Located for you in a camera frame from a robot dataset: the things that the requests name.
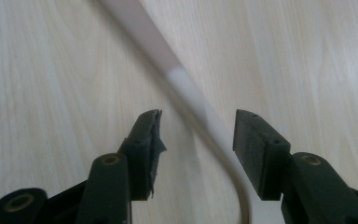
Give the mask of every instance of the light wood surface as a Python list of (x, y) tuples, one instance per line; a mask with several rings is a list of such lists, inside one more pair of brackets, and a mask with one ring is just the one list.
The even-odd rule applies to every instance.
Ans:
[[(232, 132), (237, 108), (258, 113), (358, 189), (358, 1), (142, 3)], [(154, 108), (168, 151), (134, 223), (239, 223), (218, 159), (96, 3), (0, 0), (0, 197), (83, 181)]]

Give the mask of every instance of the curved white tube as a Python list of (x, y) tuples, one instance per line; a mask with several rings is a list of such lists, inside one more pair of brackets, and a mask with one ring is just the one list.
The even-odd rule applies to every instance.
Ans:
[(142, 4), (138, 0), (99, 0), (99, 2), (115, 20), (121, 23), (221, 149), (220, 156), (224, 157), (222, 161), (227, 163), (224, 164), (225, 167), (229, 167), (229, 170), (235, 173), (232, 174), (236, 178), (233, 181), (241, 183), (241, 191), (244, 191), (248, 200), (247, 207), (241, 209), (242, 222), (276, 223), (282, 217), (279, 204), (261, 203), (232, 151), (233, 136), (173, 53)]

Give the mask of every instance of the white cable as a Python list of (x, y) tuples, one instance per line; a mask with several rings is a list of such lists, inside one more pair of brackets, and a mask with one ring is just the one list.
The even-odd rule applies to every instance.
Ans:
[(121, 23), (220, 148), (219, 156), (223, 157), (221, 161), (224, 167), (231, 172), (233, 182), (240, 183), (237, 192), (241, 203), (241, 222), (260, 224), (276, 222), (282, 216), (279, 204), (261, 203), (232, 151), (233, 136), (182, 66), (142, 4), (138, 0), (99, 0), (99, 2), (115, 20)]

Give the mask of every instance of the wood grain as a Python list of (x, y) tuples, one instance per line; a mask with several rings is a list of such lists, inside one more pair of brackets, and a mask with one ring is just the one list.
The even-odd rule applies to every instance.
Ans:
[[(142, 3), (231, 131), (254, 111), (358, 189), (358, 1)], [(116, 22), (91, 0), (0, 0), (0, 197), (84, 180), (153, 108), (168, 151), (134, 223), (238, 223), (226, 172)]]

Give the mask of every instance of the tabletop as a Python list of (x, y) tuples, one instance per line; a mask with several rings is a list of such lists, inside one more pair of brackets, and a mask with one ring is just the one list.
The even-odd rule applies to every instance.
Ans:
[[(255, 112), (358, 189), (358, 1), (141, 3), (231, 134), (236, 109)], [(150, 109), (168, 150), (133, 223), (239, 223), (229, 174), (95, 1), (0, 0), (0, 198), (85, 180)]]

